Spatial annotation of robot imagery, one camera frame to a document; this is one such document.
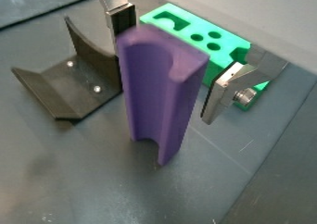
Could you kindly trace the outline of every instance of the purple 3d printed part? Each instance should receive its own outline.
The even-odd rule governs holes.
[[[209,55],[153,25],[117,40],[126,112],[134,141],[158,143],[158,163],[180,150]]]

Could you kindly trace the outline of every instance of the bolt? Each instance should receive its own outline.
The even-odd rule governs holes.
[[[75,65],[75,62],[74,61],[69,61],[67,62],[67,66],[71,68],[73,66]]]
[[[102,88],[101,88],[99,86],[94,86],[94,91],[95,91],[97,93],[101,93],[101,92],[102,92]]]
[[[247,88],[236,93],[233,100],[248,106],[256,95],[257,92],[252,88]]]

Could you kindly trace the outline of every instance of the black curved bracket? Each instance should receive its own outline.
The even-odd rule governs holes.
[[[83,119],[123,90],[119,60],[94,45],[69,17],[65,20],[77,55],[43,73],[12,72],[55,119]]]

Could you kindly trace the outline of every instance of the hole in green block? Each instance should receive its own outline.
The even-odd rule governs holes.
[[[221,45],[218,45],[217,43],[209,43],[208,48],[209,48],[209,50],[217,51],[221,49]]]
[[[222,37],[221,33],[218,33],[217,31],[212,31],[209,33],[209,36],[214,39],[220,39]]]
[[[244,65],[247,64],[245,56],[247,56],[248,51],[249,49],[237,47],[234,51],[230,53],[233,60],[240,62]]]
[[[181,31],[182,29],[185,29],[190,24],[189,21],[184,20],[182,18],[180,18],[178,16],[176,16],[174,14],[172,14],[168,11],[161,12],[160,14],[157,14],[154,16],[154,19],[169,19],[174,22],[174,30],[176,31]]]
[[[204,36],[200,34],[193,34],[192,39],[196,40],[197,42],[201,42],[204,40]]]

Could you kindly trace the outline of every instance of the green 3d printed part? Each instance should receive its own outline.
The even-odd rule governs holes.
[[[247,63],[244,58],[251,48],[251,43],[178,6],[173,4],[161,6],[141,16],[141,22],[156,25],[210,55],[204,78],[204,83],[208,86],[210,86],[213,79],[233,61],[238,61],[242,64]],[[257,96],[249,106],[236,103],[241,109],[248,110],[251,108],[268,83],[264,82],[253,87],[257,91]]]

